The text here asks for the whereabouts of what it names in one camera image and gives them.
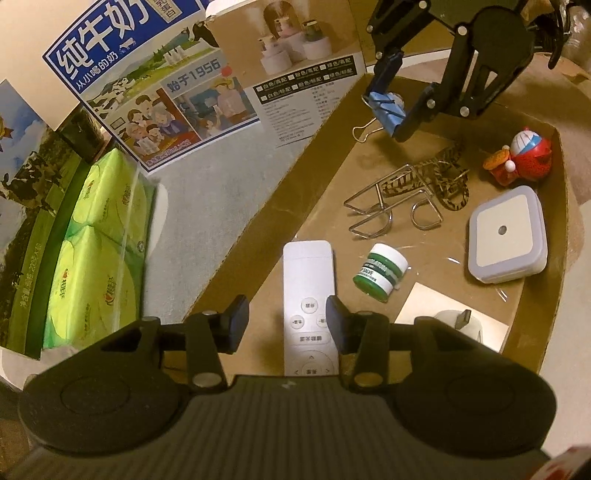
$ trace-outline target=white paper card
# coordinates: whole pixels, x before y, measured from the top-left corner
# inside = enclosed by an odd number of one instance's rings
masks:
[[[495,352],[500,352],[509,330],[507,325],[418,282],[414,284],[394,323],[411,325],[416,317],[434,317],[443,310],[463,312],[466,309],[471,310],[472,316],[482,324],[482,343]]]

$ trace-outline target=white remote control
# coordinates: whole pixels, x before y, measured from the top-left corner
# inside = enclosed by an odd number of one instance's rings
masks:
[[[339,353],[326,324],[335,294],[332,247],[324,240],[283,248],[284,365],[288,377],[337,375]]]

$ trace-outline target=humidifier picture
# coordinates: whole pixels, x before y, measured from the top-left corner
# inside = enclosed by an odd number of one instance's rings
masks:
[[[273,35],[259,38],[261,46],[261,64],[267,75],[275,75],[291,68],[290,55]]]
[[[279,17],[275,19],[275,30],[277,30],[279,36],[277,43],[284,47],[293,63],[306,59],[304,32],[293,26],[290,17]]]
[[[304,52],[308,60],[319,60],[332,54],[330,39],[324,35],[316,20],[302,23],[304,28]]]

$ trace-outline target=cardboard tray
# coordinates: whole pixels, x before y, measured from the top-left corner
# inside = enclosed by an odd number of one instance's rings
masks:
[[[239,293],[252,300],[250,324],[239,351],[233,356],[222,355],[226,374],[283,374],[280,259],[283,245],[294,238],[326,239],[332,244],[337,294],[351,311],[373,310],[393,322],[414,283],[420,281],[509,325],[502,354],[539,371],[556,315],[567,252],[567,189],[558,132],[549,124],[493,104],[476,121],[439,115],[403,144],[383,132],[357,144],[352,128],[371,118],[361,101],[370,78],[362,77],[343,98],[193,306],[192,312],[221,311]],[[412,105],[425,86],[415,80],[396,79],[392,91]],[[480,203],[503,189],[493,184],[481,165],[486,152],[509,143],[525,126],[553,143],[553,169],[538,188],[548,236],[548,264],[538,275],[486,286],[467,271],[467,223]],[[360,217],[351,216],[343,207],[345,199],[405,163],[431,157],[458,138],[467,142],[462,161],[470,167],[470,200],[464,209],[451,212],[441,207],[442,226],[422,232],[410,222],[409,202],[394,210],[394,225],[385,236],[359,240],[348,231]],[[352,282],[376,242],[407,247],[402,251],[413,268],[386,304],[364,295]],[[165,366],[182,369],[182,359],[168,356]]]

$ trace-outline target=blue label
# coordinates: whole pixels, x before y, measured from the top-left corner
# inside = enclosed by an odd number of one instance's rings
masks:
[[[102,0],[44,57],[73,90],[82,93],[147,41],[200,10],[195,0]]]

